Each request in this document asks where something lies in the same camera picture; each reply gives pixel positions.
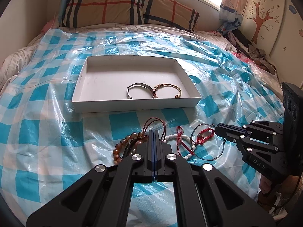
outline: plaid pillowcase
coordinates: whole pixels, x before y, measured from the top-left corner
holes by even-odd
[[[142,24],[141,0],[67,0],[61,26]]]
[[[144,24],[173,26],[194,32],[199,13],[175,0],[142,0]]]

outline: beaded bracelet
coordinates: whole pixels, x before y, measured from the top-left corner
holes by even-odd
[[[167,136],[165,137],[164,142],[167,142],[167,141],[169,141],[169,140],[171,140],[171,139],[173,139],[173,138],[178,139],[178,134],[170,134],[170,135],[167,135]],[[186,141],[190,142],[190,137],[188,137],[187,135],[181,135],[181,136],[179,137],[179,139],[180,139],[181,141],[182,141],[183,139],[185,139]],[[191,144],[192,144],[192,150],[195,151],[195,150],[196,150],[195,142],[194,142],[194,141],[191,141]],[[191,153],[189,153],[187,156],[184,156],[183,158],[186,159],[186,160],[188,160],[191,156],[192,156]]]
[[[123,147],[126,147],[131,141],[134,139],[138,139],[138,141],[135,142],[133,145],[133,148],[129,155],[133,155],[136,153],[137,146],[140,145],[143,142],[148,141],[148,135],[144,135],[144,133],[141,131],[138,134],[136,132],[133,132],[131,135],[127,135],[125,139],[121,139],[120,143],[117,143],[114,151],[113,151],[113,157],[114,157],[114,163],[115,165],[119,164],[122,161],[122,158],[120,156],[120,151]]]
[[[114,164],[115,165],[119,164],[124,157],[129,156],[129,155],[132,156],[133,154],[135,154],[136,151],[137,151],[137,146],[142,144],[143,142],[148,141],[148,135],[145,135],[146,132],[147,132],[147,128],[153,122],[156,122],[156,121],[161,121],[161,123],[164,127],[164,131],[162,133],[162,136],[161,136],[160,140],[164,139],[164,137],[166,136],[165,122],[163,120],[159,119],[159,118],[156,118],[156,117],[149,118],[143,126],[143,131],[139,132],[138,134],[136,132],[133,132],[131,135],[127,135],[125,137],[125,139],[121,139],[120,143],[116,144],[116,148],[113,151],[113,158],[114,158]],[[124,154],[121,158],[120,151],[124,147],[125,147],[125,151],[124,151]]]

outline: silver pivot bolt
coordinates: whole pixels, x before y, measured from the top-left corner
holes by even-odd
[[[101,173],[105,171],[105,166],[104,165],[98,165],[95,167],[96,172]]]
[[[203,165],[203,169],[205,171],[211,171],[212,170],[212,165],[211,164],[204,164]]]
[[[142,156],[140,154],[134,154],[132,157],[131,157],[133,160],[141,160],[142,159]]]
[[[177,158],[177,156],[175,154],[168,154],[167,158],[170,159],[170,160],[174,160],[174,159]]]

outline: painted tree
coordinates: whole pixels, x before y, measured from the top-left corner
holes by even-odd
[[[273,6],[272,8],[265,11],[263,7],[260,8],[260,5],[264,5],[266,2],[273,1],[273,0],[260,0],[258,2],[255,2],[255,0],[252,0],[252,1],[253,2],[249,3],[250,10],[247,10],[247,12],[249,12],[250,15],[249,16],[245,15],[244,17],[247,18],[247,19],[252,19],[257,25],[255,34],[251,39],[251,41],[256,44],[257,40],[258,40],[259,31],[260,31],[262,26],[264,26],[268,31],[270,29],[274,30],[274,28],[271,24],[267,23],[267,24],[263,25],[264,22],[266,22],[268,20],[271,20],[271,19],[276,19],[275,22],[279,23],[279,21],[277,20],[279,16],[271,17],[270,13],[275,13],[275,10],[279,9],[280,6],[277,5],[276,8],[275,8],[275,6]]]

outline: red string bracelet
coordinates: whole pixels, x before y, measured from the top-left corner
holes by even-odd
[[[191,154],[191,155],[194,155],[194,153],[185,145],[185,143],[181,140],[181,135],[184,133],[184,130],[181,126],[177,126],[177,150],[178,150],[178,154],[180,156],[181,153],[180,153],[180,148],[179,148],[179,144],[181,143],[183,145],[183,147]]]
[[[202,135],[203,133],[207,132],[207,131],[212,131],[211,135],[208,135],[206,138],[204,138],[204,136]],[[199,145],[202,145],[204,142],[208,141],[209,139],[211,139],[214,136],[214,130],[211,129],[210,127],[202,130],[198,135],[197,135],[197,139],[196,139],[196,143]]]

